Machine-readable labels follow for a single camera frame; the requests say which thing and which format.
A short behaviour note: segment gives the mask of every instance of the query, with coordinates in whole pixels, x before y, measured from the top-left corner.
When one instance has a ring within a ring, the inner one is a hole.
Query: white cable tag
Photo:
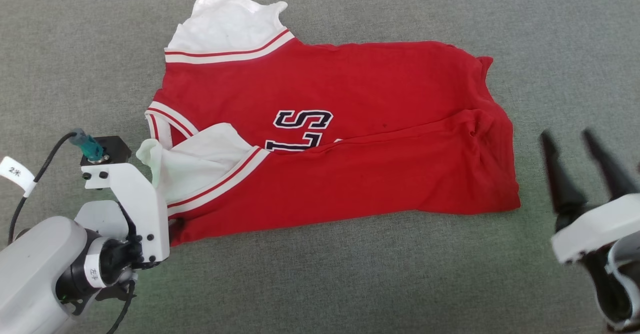
[[[18,161],[5,156],[0,162],[0,176],[4,176],[7,179],[18,184],[20,188],[24,189],[24,197],[28,197],[32,190],[36,186],[34,183],[35,176],[29,171],[25,165]]]

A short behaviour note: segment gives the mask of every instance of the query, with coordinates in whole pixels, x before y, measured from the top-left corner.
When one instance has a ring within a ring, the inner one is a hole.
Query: robotic arm
[[[640,190],[603,149],[592,131],[583,131],[611,195],[607,204],[588,205],[559,161],[556,144],[542,133],[542,151],[557,213],[553,252],[562,264],[582,265],[593,282],[608,330],[640,328]]]
[[[84,153],[80,168],[85,188],[110,188],[118,201],[87,202],[75,220],[48,218],[0,252],[2,333],[66,332],[95,300],[110,297],[126,300],[125,313],[137,270],[152,268],[169,256],[167,205],[126,163],[131,150],[122,139],[93,139],[82,130],[68,136]],[[53,153],[27,185],[21,204]]]

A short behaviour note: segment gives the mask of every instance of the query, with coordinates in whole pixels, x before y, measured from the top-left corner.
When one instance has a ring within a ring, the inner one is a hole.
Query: gray fabric surface
[[[493,56],[487,83],[514,122],[523,208],[396,213],[183,245],[141,273],[119,332],[601,332],[585,273],[551,252],[538,135],[553,130],[594,202],[607,195],[581,129],[593,126],[628,168],[640,161],[640,0],[282,1],[282,22],[309,44],[439,40]],[[0,0],[0,156],[36,170],[77,126],[137,148],[163,47],[193,2]],[[83,189],[78,162],[64,146],[18,229],[109,197]],[[20,196],[0,181],[0,233]],[[74,332],[105,332],[120,308],[98,303]]]

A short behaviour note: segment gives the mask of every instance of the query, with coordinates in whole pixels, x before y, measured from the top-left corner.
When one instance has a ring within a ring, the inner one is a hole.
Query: black cable
[[[55,143],[55,146],[53,147],[53,149],[51,149],[51,152],[46,157],[46,160],[44,161],[44,164],[42,164],[42,167],[40,168],[38,174],[33,179],[34,183],[37,183],[41,179],[42,174],[44,174],[44,172],[47,170],[49,164],[51,164],[51,161],[53,160],[53,157],[56,155],[56,152],[62,146],[62,144],[64,144],[67,139],[77,134],[78,133],[74,132],[67,133],[66,135],[62,136],[62,138],[58,140],[57,143]],[[16,230],[16,222],[18,222],[18,215],[20,215],[20,211],[23,209],[25,201],[27,201],[27,197],[22,197],[22,199],[20,199],[20,202],[18,203],[18,207],[13,213],[11,224],[9,224],[9,241],[7,242],[7,245],[10,245],[12,242],[14,242],[14,231]]]
[[[130,280],[128,282],[128,296],[126,297],[126,301],[124,302],[122,311],[120,312],[120,315],[118,315],[116,322],[113,323],[113,326],[110,328],[109,331],[107,331],[107,334],[114,334],[114,332],[116,332],[116,330],[118,329],[118,325],[122,322],[122,319],[124,319],[124,316],[126,315],[127,310],[129,309],[129,305],[131,305],[131,300],[133,299],[133,290],[135,288],[136,288],[136,282],[133,280]]]

